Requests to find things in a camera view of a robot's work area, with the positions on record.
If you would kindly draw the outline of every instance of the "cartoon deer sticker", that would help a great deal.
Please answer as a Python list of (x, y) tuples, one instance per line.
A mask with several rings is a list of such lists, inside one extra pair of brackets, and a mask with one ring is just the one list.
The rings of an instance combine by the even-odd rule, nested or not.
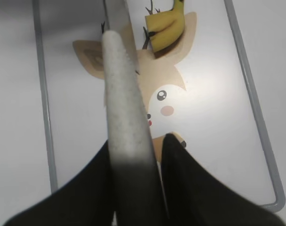
[[(153, 6), (151, 4), (151, 10), (147, 9), (149, 14), (153, 12)], [(169, 117), (174, 114), (175, 109), (173, 106), (165, 105), (165, 100), (169, 96), (161, 87), (165, 85), (174, 85), (182, 90), (186, 91), (186, 87), (182, 76), (178, 72), (175, 65), (182, 61), (189, 51), (191, 50), (195, 31), (196, 31), (197, 16), (195, 12), (190, 12), (185, 15), (185, 30), (182, 36), (171, 46), (157, 53), (156, 55), (147, 49), (149, 41), (146, 30), (146, 42), (143, 49), (137, 50), (140, 74), (137, 76), (139, 87), (142, 93), (143, 102), (149, 120), (150, 128), (157, 126), (153, 122), (152, 114), (150, 114), (150, 102), (160, 101), (161, 106), (159, 114), (163, 117)], [(77, 40), (73, 42), (74, 50), (79, 58), (79, 61), (83, 67), (92, 76), (103, 79), (103, 59), (102, 59), (102, 44), (98, 41), (90, 40)], [(184, 139), (175, 131), (171, 131), (180, 143), (186, 147)], [(153, 145), (158, 161), (161, 161), (161, 151), (163, 145), (163, 139), (165, 134), (161, 136), (156, 135), (153, 137)]]

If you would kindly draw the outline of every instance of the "deer ear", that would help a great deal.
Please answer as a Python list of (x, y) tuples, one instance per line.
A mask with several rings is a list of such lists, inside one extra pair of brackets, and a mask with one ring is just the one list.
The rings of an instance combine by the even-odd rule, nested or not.
[(197, 16), (195, 12), (185, 15), (185, 30), (172, 45), (155, 54), (156, 58), (167, 57), (172, 64), (182, 61), (190, 52), (195, 37)]
[(73, 42), (73, 47), (86, 71), (96, 78), (104, 79), (101, 42), (77, 40)]

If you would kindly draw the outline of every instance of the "pink cheek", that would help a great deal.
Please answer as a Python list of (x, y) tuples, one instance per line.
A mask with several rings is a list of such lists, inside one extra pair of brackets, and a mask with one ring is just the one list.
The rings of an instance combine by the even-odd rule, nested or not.
[(165, 107), (162, 107), (161, 114), (164, 116), (170, 116), (173, 114), (174, 111), (175, 110), (172, 106), (165, 106)]

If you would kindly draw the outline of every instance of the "yellow banana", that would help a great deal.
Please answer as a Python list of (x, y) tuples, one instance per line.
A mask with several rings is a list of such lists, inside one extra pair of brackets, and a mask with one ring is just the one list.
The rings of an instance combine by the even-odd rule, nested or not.
[(174, 0), (172, 10), (145, 17), (153, 52), (174, 43), (185, 29), (184, 0)]

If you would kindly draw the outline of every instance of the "deer eye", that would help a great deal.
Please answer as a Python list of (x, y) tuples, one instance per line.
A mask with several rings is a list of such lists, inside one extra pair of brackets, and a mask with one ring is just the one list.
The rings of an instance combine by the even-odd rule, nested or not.
[(161, 90), (157, 95), (157, 99), (159, 101), (164, 100), (166, 97), (167, 97), (167, 92), (165, 90)]

